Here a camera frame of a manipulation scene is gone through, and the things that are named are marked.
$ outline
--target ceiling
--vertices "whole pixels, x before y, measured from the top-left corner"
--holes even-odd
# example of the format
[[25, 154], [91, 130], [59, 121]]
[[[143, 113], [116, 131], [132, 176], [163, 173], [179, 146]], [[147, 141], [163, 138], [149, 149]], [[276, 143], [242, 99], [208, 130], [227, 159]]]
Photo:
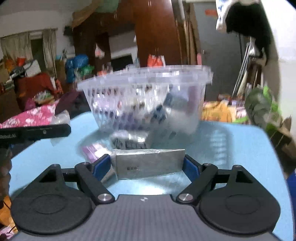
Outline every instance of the ceiling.
[[91, 0], [0, 0], [0, 16], [38, 10], [74, 12], [90, 3]]

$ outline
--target ribbed gray surface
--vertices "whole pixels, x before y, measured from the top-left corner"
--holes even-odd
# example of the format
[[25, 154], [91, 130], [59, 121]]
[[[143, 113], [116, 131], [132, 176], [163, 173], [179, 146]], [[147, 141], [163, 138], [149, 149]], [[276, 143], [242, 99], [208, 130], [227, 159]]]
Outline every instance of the ribbed gray surface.
[[99, 205], [80, 227], [68, 233], [36, 237], [25, 233], [13, 241], [275, 241], [271, 234], [237, 238], [205, 225], [193, 207], [172, 201], [170, 195], [120, 195], [112, 204]]

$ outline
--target purple package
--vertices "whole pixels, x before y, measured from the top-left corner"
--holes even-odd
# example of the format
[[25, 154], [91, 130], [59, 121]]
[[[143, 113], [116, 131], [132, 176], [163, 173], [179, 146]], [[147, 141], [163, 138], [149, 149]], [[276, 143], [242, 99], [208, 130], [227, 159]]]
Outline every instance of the purple package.
[[82, 148], [82, 151], [87, 156], [87, 159], [90, 163], [94, 163], [96, 160], [98, 160], [104, 154], [110, 155], [112, 153], [105, 146], [103, 146], [102, 144], [100, 144], [98, 142], [93, 143], [90, 146], [84, 146]]

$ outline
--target pink floral fabric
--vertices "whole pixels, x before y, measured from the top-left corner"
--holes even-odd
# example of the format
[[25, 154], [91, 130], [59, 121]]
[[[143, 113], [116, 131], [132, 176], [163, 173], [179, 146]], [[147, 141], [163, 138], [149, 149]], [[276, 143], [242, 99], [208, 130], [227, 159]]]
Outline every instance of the pink floral fabric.
[[0, 124], [1, 128], [26, 127], [26, 126], [46, 126], [49, 125], [54, 116], [58, 100], [52, 105], [43, 105], [38, 108], [27, 110], [19, 115], [11, 117]]

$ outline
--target translucent plastic basket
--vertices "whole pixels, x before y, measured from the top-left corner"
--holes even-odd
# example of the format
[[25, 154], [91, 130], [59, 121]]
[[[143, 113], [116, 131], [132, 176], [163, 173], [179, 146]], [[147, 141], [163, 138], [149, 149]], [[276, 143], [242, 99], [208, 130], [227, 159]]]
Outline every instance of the translucent plastic basket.
[[117, 71], [77, 84], [102, 131], [153, 131], [161, 138], [195, 132], [205, 85], [206, 66], [166, 66]]

